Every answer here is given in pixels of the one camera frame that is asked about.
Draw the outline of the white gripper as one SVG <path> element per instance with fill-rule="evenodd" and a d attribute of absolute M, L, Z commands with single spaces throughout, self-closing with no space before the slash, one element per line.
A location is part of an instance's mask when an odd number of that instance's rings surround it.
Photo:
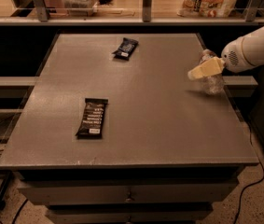
<path fill-rule="evenodd" d="M 243 54 L 243 37 L 227 44 L 221 52 L 221 58 L 213 57 L 188 72 L 190 80 L 201 79 L 221 74 L 226 67 L 230 72 L 240 73 L 255 68 Z"/>

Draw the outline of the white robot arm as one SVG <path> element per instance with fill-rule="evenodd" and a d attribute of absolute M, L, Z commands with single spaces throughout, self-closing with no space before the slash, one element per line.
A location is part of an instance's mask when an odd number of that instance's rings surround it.
<path fill-rule="evenodd" d="M 221 74 L 224 69 L 240 73 L 264 65 L 264 26 L 227 44 L 221 57 L 213 57 L 188 72 L 190 80 Z"/>

